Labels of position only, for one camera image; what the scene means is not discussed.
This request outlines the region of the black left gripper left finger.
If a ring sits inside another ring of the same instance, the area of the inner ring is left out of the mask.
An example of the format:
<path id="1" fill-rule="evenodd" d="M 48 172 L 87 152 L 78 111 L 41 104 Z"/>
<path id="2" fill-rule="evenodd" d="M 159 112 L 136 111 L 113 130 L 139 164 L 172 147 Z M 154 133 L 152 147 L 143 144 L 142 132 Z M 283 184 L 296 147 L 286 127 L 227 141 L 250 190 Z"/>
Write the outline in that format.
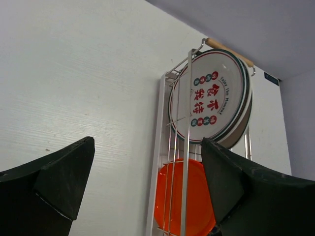
<path id="1" fill-rule="evenodd" d="M 67 236 L 77 219 L 95 155 L 84 137 L 0 174 L 2 236 Z"/>

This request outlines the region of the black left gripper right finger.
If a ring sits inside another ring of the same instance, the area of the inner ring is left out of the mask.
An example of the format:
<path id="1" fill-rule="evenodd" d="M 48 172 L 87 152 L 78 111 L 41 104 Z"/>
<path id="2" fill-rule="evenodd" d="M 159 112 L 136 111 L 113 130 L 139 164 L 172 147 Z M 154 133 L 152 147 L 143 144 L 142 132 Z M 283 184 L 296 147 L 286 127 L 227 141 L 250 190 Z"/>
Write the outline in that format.
<path id="1" fill-rule="evenodd" d="M 314 235 L 314 181 L 266 168 L 209 138 L 201 157 L 222 236 Z"/>

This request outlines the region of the plain white plate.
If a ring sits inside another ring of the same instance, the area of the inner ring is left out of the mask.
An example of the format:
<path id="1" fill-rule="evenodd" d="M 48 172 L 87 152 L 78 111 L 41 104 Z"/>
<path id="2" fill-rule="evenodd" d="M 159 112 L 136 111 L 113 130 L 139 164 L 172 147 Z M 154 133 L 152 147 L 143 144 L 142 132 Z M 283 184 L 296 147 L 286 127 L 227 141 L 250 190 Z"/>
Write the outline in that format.
<path id="1" fill-rule="evenodd" d="M 244 135 L 249 125 L 252 111 L 252 81 L 251 76 L 249 75 L 249 68 L 243 59 L 238 58 L 238 60 L 242 64 L 245 72 L 245 81 L 247 82 L 244 101 L 245 104 L 242 105 L 240 114 L 237 116 L 232 125 L 227 129 L 227 131 L 225 131 L 224 134 L 219 138 L 215 139 L 216 142 L 227 149 L 234 147 Z"/>

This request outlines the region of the white plate with red characters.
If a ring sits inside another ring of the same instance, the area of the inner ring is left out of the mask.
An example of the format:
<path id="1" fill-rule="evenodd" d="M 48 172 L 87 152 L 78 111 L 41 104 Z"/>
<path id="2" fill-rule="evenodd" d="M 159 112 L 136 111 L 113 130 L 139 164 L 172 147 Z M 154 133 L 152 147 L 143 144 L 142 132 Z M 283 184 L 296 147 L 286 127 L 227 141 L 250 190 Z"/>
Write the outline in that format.
<path id="1" fill-rule="evenodd" d="M 181 140 L 189 128 L 189 142 L 224 139 L 236 124 L 251 93 L 245 64 L 223 49 L 207 50 L 185 65 L 171 89 L 168 117 Z"/>

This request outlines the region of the metal wire dish rack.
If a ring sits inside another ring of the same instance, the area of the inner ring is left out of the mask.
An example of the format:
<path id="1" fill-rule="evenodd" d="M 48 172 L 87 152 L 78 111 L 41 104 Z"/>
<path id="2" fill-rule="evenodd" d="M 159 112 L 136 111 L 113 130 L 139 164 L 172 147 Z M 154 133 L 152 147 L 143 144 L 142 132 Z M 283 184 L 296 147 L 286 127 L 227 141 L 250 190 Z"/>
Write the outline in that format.
<path id="1" fill-rule="evenodd" d="M 193 163 L 202 160 L 201 143 L 189 142 L 189 128 L 186 129 L 184 140 L 179 139 L 172 131 L 168 117 L 168 104 L 171 89 L 182 68 L 187 65 L 188 72 L 191 73 L 192 59 L 211 49 L 227 50 L 237 58 L 243 59 L 249 68 L 251 81 L 256 74 L 253 61 L 214 39 L 204 38 L 198 48 L 190 49 L 184 60 L 162 75 L 159 85 L 157 126 L 145 229 L 147 236 L 186 236 L 189 233 L 189 202 L 192 198 L 188 193 L 188 180 L 191 177 Z M 240 140 L 244 140 L 246 158 L 250 158 L 249 125 Z"/>

